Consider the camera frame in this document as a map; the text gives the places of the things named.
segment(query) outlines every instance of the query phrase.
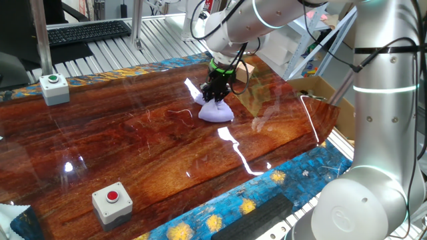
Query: paper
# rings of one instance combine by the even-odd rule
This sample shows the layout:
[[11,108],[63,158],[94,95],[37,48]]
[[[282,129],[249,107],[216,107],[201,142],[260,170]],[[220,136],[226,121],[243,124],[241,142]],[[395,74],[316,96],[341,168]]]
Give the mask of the paper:
[[11,229],[11,222],[19,216],[22,212],[27,210],[30,206],[14,206],[14,205],[6,205],[0,204],[0,227],[3,230],[5,236],[0,235],[0,239],[2,237],[6,237],[8,240],[23,240],[21,236],[19,236],[16,232]]

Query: green led ring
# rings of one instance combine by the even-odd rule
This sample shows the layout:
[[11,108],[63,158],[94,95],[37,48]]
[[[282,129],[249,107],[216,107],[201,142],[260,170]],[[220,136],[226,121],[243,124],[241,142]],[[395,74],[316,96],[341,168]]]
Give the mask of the green led ring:
[[215,63],[214,63],[214,59],[211,59],[210,65],[211,65],[211,67],[213,68],[213,70],[215,70],[215,71],[217,71],[217,72],[219,72],[219,73],[225,73],[225,74],[232,74],[232,73],[234,73],[234,70],[233,70],[233,69],[232,69],[232,70],[228,70],[228,71],[226,71],[226,70],[224,70],[224,69],[220,69],[219,67],[217,67],[217,66],[215,65]]

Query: yellow spot pattern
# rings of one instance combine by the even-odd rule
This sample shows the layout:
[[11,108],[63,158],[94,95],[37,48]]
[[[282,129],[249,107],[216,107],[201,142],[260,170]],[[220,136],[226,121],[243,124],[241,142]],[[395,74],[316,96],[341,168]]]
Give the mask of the yellow spot pattern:
[[285,181],[286,174],[282,171],[274,170],[273,173],[270,175],[270,179],[275,184],[282,184]]
[[180,223],[176,227],[167,230],[169,240],[190,240],[193,237],[193,230],[187,223]]
[[141,236],[135,238],[134,240],[148,240],[148,237],[149,237],[149,233],[146,233],[144,235],[141,235]]
[[207,219],[206,225],[209,227],[211,233],[218,232],[222,226],[222,218],[217,215],[212,215]]
[[255,208],[256,208],[256,204],[249,199],[243,199],[243,203],[240,205],[240,211],[242,212],[243,215],[246,215],[252,212],[252,210],[254,210]]

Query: black cable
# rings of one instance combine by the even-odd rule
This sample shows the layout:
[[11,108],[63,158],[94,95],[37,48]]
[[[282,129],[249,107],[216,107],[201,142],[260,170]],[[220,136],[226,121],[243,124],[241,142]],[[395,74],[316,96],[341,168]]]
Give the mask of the black cable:
[[98,15],[98,10],[95,8],[95,4],[93,4],[92,5],[92,7],[93,7],[93,12],[95,13],[95,15],[96,15],[96,20],[101,20],[101,18],[99,17],[99,15]]
[[[205,0],[201,0],[197,6],[195,6],[195,9],[193,11],[193,15],[191,16],[191,21],[189,22],[189,31],[191,33],[191,36],[195,39],[195,40],[204,40],[206,37],[209,37],[210,35],[214,34],[220,27],[221,24],[219,24],[218,26],[216,26],[216,28],[214,28],[212,31],[210,31],[207,35],[203,36],[203,37],[196,37],[194,35],[193,32],[193,20],[194,20],[194,15],[195,15],[195,11],[200,7],[200,5],[204,2]],[[232,15],[237,11],[237,9],[240,7],[240,5],[244,2],[244,0],[240,0],[236,3],[236,5],[234,5],[233,9],[227,14],[227,16],[222,20],[222,24],[226,23],[226,21],[228,21],[228,19],[230,19],[230,17],[232,17]]]
[[258,52],[258,50],[260,50],[260,47],[261,47],[261,40],[260,40],[260,38],[258,38],[258,47],[256,48],[256,50],[253,53],[248,54],[248,56],[254,56],[255,53]]
[[[411,0],[414,8],[415,8],[415,12],[416,12],[416,16],[417,16],[417,20],[418,20],[418,40],[420,42],[420,58],[421,58],[421,70],[422,70],[422,75],[424,76],[424,103],[427,101],[427,87],[426,87],[426,80],[427,80],[427,66],[426,66],[426,50],[424,48],[425,44],[425,34],[424,34],[424,27],[423,27],[423,19],[421,16],[421,10],[420,10],[420,6],[417,2],[417,0]],[[425,129],[427,129],[427,121],[424,122],[424,127]],[[421,157],[425,154],[427,150],[427,137],[424,136],[424,143],[421,149],[420,154],[418,155],[418,159],[421,159]]]
[[[234,59],[233,59],[233,61],[228,65],[228,67],[227,67],[227,69],[224,71],[224,73],[226,73],[227,71],[229,71],[229,70],[231,70],[231,69],[233,69],[234,68],[234,70],[236,70],[236,67],[237,67],[237,65],[238,64],[236,64],[236,66],[234,67],[234,63],[236,62],[236,60],[240,60],[240,59],[242,59],[242,56],[243,56],[243,53],[244,53],[244,51],[245,51],[245,49],[246,49],[246,46],[248,45],[248,43],[244,43],[241,47],[240,47],[240,49],[239,49],[239,51],[238,51],[238,54],[234,57]],[[219,75],[219,76],[217,76],[215,79],[213,79],[212,81],[211,81],[211,84],[215,84],[215,82],[219,79],[221,77],[221,75]]]
[[320,47],[322,47],[325,51],[327,51],[333,58],[335,58],[335,59],[337,59],[338,61],[340,61],[340,62],[342,62],[343,64],[345,64],[345,65],[348,65],[349,67],[351,67],[352,69],[353,69],[353,71],[354,71],[354,69],[356,68],[356,66],[354,66],[353,64],[351,64],[351,63],[347,63],[347,62],[345,62],[345,61],[343,61],[343,60],[341,60],[341,59],[339,59],[339,58],[337,58],[334,54],[332,54],[330,51],[329,51],[329,49],[327,49],[326,47],[324,47],[311,33],[310,33],[310,31],[308,30],[308,24],[307,24],[307,13],[306,13],[306,3],[305,3],[305,1],[304,0],[302,0],[302,7],[303,7],[303,9],[304,9],[304,21],[306,22],[306,30],[307,30],[307,33],[308,33],[308,35],[310,35],[310,37],[312,37],[312,39],[314,40],[314,42],[315,43],[317,43]]
[[153,7],[150,5],[149,8],[151,10],[151,16],[154,16],[154,9],[153,9]]
[[236,94],[236,95],[241,95],[241,94],[243,94],[245,91],[246,91],[246,89],[248,89],[248,87],[249,87],[249,70],[248,70],[248,66],[246,65],[246,63],[245,63],[245,61],[243,60],[243,59],[240,59],[240,61],[243,63],[243,65],[245,66],[245,69],[246,69],[246,85],[245,85],[245,88],[240,92],[240,93],[236,93],[235,91],[234,91],[234,89],[233,89],[233,83],[231,83],[230,84],[230,89],[232,90],[232,92],[234,93],[234,94]]
[[87,18],[89,19],[89,21],[92,21],[93,19],[91,18],[91,13],[89,10],[89,4],[87,3],[87,0],[85,0],[85,5],[86,5],[86,11],[87,11]]
[[[414,61],[415,61],[415,72],[412,75],[415,78],[415,86],[418,86],[419,74],[418,74],[418,58],[417,58],[417,54],[416,53],[414,54]],[[415,88],[415,98],[414,98],[414,101],[415,101],[414,104],[415,104],[415,114],[416,114],[417,109],[418,109],[418,88]],[[416,115],[415,116],[415,128],[414,128],[414,131],[415,131],[415,133],[414,133],[414,163],[412,164],[412,174],[411,174],[411,178],[409,180],[409,186],[408,186],[408,199],[407,199],[408,202],[406,203],[406,212],[408,214],[408,230],[407,230],[405,236],[403,236],[403,237],[393,236],[393,235],[389,236],[389,237],[395,237],[395,238],[399,238],[399,239],[405,239],[409,235],[409,232],[411,230],[411,213],[410,213],[410,209],[409,209],[409,203],[410,203],[410,195],[411,195],[412,182],[414,181],[415,169],[416,169],[416,164],[417,164],[417,154],[416,154],[416,143],[417,143],[417,140],[416,140],[416,133],[417,133],[416,125],[417,125],[417,122],[418,122],[418,116]]]
[[422,240],[422,237],[424,236],[424,234],[426,234],[427,232],[427,226],[424,228],[423,232],[421,233],[421,236],[418,240]]

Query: robotic arm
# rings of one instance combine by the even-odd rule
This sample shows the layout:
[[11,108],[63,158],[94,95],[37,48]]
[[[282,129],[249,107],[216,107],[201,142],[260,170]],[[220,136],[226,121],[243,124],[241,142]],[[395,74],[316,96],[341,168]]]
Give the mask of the robotic arm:
[[[353,2],[358,9],[355,66],[395,39],[406,37],[419,43],[411,0]],[[318,0],[241,0],[212,14],[205,33],[222,22],[206,38],[213,51],[213,68],[230,66],[244,43],[249,51],[258,45],[258,37],[265,44],[269,32],[304,14],[303,3],[307,11],[323,4]],[[391,44],[356,74],[352,168],[325,186],[318,206],[297,222],[286,240],[383,240],[407,219],[407,206],[411,214],[422,204],[424,180],[414,160],[419,57],[405,50],[408,42]],[[229,76],[222,76],[221,81],[204,86],[206,98],[218,96],[213,88],[227,88]]]

